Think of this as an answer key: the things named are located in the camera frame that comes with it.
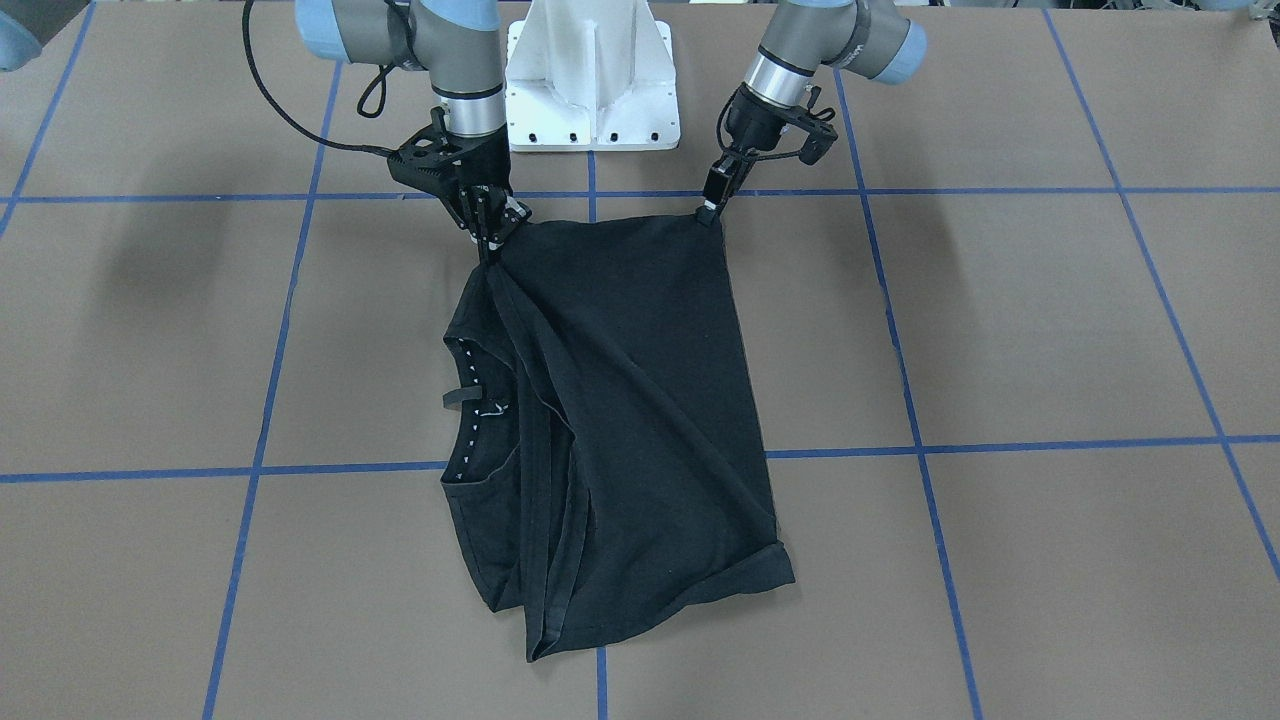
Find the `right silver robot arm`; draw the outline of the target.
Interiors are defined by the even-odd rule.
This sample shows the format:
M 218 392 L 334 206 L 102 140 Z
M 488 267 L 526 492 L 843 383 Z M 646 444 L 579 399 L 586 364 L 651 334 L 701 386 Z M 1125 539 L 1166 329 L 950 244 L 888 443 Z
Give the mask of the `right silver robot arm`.
M 494 1 L 297 1 L 294 27 L 312 55 L 428 74 L 436 100 L 428 124 L 398 147 L 342 143 L 298 123 L 269 91 L 252 40 L 253 4 L 244 3 L 239 41 L 268 105 L 308 141 L 385 161 L 399 184 L 436 199 L 476 245 L 484 265 L 530 218 L 509 179 L 511 150 Z

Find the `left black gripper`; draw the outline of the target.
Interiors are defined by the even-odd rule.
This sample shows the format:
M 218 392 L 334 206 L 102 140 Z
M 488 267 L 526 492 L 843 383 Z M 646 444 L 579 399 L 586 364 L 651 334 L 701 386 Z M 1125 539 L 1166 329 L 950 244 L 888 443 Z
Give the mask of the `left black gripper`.
M 799 151 L 774 152 L 783 131 L 791 126 L 797 106 L 781 106 L 740 85 L 724 106 L 722 128 L 731 142 L 707 173 L 696 210 L 699 223 L 717 223 L 728 201 L 737 193 L 749 170 L 758 163 L 796 158 Z

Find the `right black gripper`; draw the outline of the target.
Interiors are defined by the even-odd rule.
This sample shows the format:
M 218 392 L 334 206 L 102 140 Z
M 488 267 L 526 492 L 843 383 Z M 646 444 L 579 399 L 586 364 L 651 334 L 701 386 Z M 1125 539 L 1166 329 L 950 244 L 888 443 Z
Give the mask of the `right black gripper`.
M 515 199 L 506 124 L 481 136 L 462 136 L 445 126 L 442 106 L 430 123 L 388 158 L 390 177 L 439 199 L 452 217 L 465 217 L 479 261 L 492 263 L 493 250 L 532 218 L 532 209 Z

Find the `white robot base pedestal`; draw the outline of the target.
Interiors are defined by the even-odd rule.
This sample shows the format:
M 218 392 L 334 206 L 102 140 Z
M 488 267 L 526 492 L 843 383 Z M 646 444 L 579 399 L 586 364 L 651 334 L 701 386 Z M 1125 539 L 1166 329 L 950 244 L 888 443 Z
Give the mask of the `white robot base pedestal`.
M 506 41 L 512 151 L 678 146 L 672 32 L 646 1 L 534 1 Z

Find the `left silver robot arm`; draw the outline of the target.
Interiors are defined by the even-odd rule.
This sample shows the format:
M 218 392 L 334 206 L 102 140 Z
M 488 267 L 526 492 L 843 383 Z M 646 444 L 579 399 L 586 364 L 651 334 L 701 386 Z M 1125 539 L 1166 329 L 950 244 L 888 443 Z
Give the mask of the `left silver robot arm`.
M 714 225 L 759 163 L 817 164 L 838 135 L 818 111 L 819 67 L 901 85 L 922 67 L 925 29 L 891 1 L 780 1 L 742 83 L 716 122 L 721 156 L 710 167 L 698 220 Z

